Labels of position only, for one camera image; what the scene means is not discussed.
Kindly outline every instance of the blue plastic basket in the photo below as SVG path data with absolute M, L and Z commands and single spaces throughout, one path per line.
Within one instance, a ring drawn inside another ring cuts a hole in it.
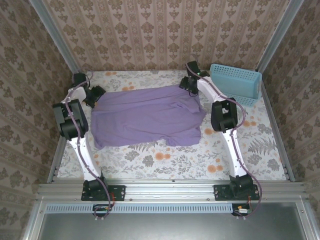
M 261 97 L 262 74 L 232 66 L 212 64 L 211 80 L 227 95 L 241 105 L 252 107 Z

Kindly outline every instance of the vented metal panel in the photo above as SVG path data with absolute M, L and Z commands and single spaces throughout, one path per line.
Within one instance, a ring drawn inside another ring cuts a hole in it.
M 46 214 L 68 214 L 68 213 L 93 213 L 92 203 L 83 204 L 47 204 Z M 135 204 L 121 203 L 116 204 L 112 213 L 117 214 L 198 214 L 198 213 L 232 213 L 231 203 L 206 203 L 206 204 Z

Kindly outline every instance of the purple t-shirt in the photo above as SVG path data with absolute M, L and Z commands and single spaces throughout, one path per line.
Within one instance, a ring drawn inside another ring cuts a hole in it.
M 168 146 L 191 146 L 199 143 L 205 115 L 199 96 L 178 85 L 107 92 L 92 110 L 91 132 L 98 149 L 160 139 Z

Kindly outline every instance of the floral tablecloth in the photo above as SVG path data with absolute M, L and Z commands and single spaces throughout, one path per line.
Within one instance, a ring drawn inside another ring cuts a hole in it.
M 99 71 L 91 86 L 100 85 L 108 92 L 133 91 L 179 84 L 186 71 Z M 89 130 L 93 158 L 107 178 L 115 179 L 196 179 L 228 180 L 229 163 L 220 135 L 210 123 L 211 104 L 200 93 L 207 112 L 199 144 L 188 147 L 167 146 L 164 140 L 97 150 Z M 88 123 L 91 108 L 82 104 Z M 238 129 L 238 141 L 247 168 L 259 180 L 286 180 L 273 131 L 261 98 L 254 107 L 246 107 L 246 121 Z M 238 109 L 238 118 L 242 113 Z M 81 178 L 83 173 L 76 153 L 67 143 L 58 170 L 58 178 Z

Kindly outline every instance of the patterned wallpaper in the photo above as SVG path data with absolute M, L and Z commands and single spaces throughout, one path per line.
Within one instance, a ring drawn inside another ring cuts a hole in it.
M 305 0 L 263 73 L 295 177 L 320 223 L 320 1 Z
M 82 70 L 255 69 L 289 0 L 44 0 Z
M 27 0 L 0 1 L 0 239 L 19 239 L 59 134 L 71 72 Z

